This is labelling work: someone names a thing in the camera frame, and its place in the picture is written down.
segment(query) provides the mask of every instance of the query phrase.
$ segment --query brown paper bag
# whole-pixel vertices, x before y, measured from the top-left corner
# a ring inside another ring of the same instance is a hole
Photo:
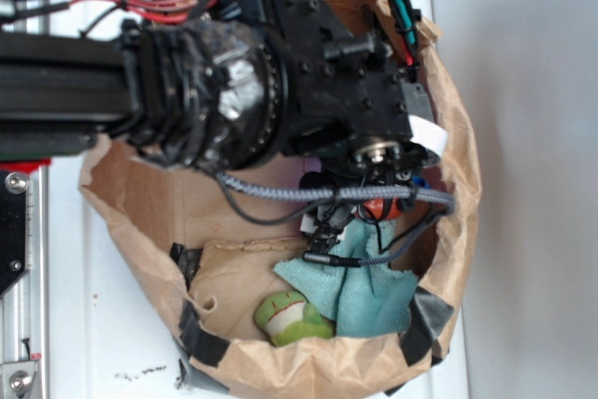
[[[391,40],[400,39],[386,0],[329,1],[352,32],[366,31],[376,14]],[[228,207],[210,178],[140,164],[120,143],[104,139],[89,154],[81,191],[105,218],[150,302],[191,354],[195,378],[208,388],[212,378],[220,391],[241,397],[360,398],[403,385],[447,356],[476,242],[481,184],[471,123],[433,46],[440,33],[429,21],[422,22],[419,31],[422,81],[434,100],[439,125],[450,136],[438,176],[454,193],[458,207],[423,240],[424,248],[420,244],[399,263],[421,275],[405,335],[307,338],[273,348],[255,330],[250,316],[266,294],[286,288],[270,270],[278,260],[295,257],[305,248],[296,238],[297,223],[249,224]],[[237,175],[296,188],[307,164],[278,157]],[[265,218],[293,209],[241,196],[237,200]],[[173,242],[204,248],[190,292],[168,255]],[[250,284],[256,292],[247,288]]]

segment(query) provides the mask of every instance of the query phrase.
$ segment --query blue towel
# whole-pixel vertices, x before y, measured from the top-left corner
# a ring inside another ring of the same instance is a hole
[[[392,240],[394,221],[380,224],[382,245]],[[352,221],[344,241],[331,254],[341,257],[378,256],[376,228]],[[289,282],[320,314],[336,321],[338,336],[371,337],[407,330],[409,303],[418,287],[410,271],[391,270],[386,264],[362,268],[310,264],[301,259],[278,263],[275,273]]]

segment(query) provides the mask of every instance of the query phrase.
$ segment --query green plush toy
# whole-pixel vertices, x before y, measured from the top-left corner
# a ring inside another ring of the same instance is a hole
[[[274,346],[285,346],[301,338],[332,338],[333,325],[299,292],[269,295],[253,316],[258,327],[270,335]]]

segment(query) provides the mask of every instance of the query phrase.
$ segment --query crumpled paper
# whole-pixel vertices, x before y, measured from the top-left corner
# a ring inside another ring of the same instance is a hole
[[[392,42],[399,39],[388,17],[386,0],[330,1],[353,33],[367,30],[368,20],[376,14]],[[477,236],[481,195],[477,145],[463,102],[431,45],[439,38],[438,29],[424,21],[419,24],[419,33],[422,81],[434,100],[439,125],[450,136],[440,171],[435,174],[437,182],[454,193],[458,207],[454,215],[444,218],[425,237],[431,246],[413,248],[399,264],[403,268],[413,266],[422,275],[420,287],[458,309]],[[395,49],[400,57],[400,47]],[[305,162],[300,159],[277,158],[265,167],[238,175],[262,184],[296,187],[305,171]],[[230,210],[211,179],[198,173],[163,172],[140,164],[123,144],[110,145],[105,141],[90,153],[81,174],[81,191],[106,220],[135,278],[176,338],[184,302],[192,302],[200,316],[210,303],[205,302],[205,297],[192,297],[186,291],[183,276],[168,257],[173,242],[187,248],[207,246],[216,250],[220,244],[210,247],[208,242],[227,240],[232,243],[226,245],[244,247],[245,242],[297,235],[296,223],[275,228],[247,224]],[[293,208],[240,196],[239,202],[265,217],[277,217]],[[251,279],[255,269],[249,265],[233,273],[223,266],[222,275],[228,279],[226,288],[238,290],[236,279],[239,283],[241,278]],[[240,324],[231,320],[234,322],[229,327],[238,331]],[[307,338],[278,349],[266,341],[235,338],[218,367],[195,359],[191,362],[229,388],[231,395],[239,397],[360,398],[402,385],[429,370],[433,355],[446,357],[456,320],[457,314],[432,353],[411,366],[399,346],[399,335]]]

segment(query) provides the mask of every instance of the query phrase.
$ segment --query red component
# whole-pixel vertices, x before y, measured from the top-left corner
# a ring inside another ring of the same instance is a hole
[[[384,211],[384,200],[382,198],[377,198],[375,200],[370,200],[363,204],[363,206],[372,213],[372,218],[376,220],[380,220],[382,217],[382,212]],[[389,211],[389,215],[386,216],[384,220],[392,220],[396,219],[402,214],[399,208],[396,205],[396,200],[392,200],[391,210]]]
[[[0,164],[0,170],[7,170],[9,172],[22,172],[25,175],[31,175],[39,167],[50,165],[50,159],[42,159],[41,161],[27,161],[18,163],[3,163]]]

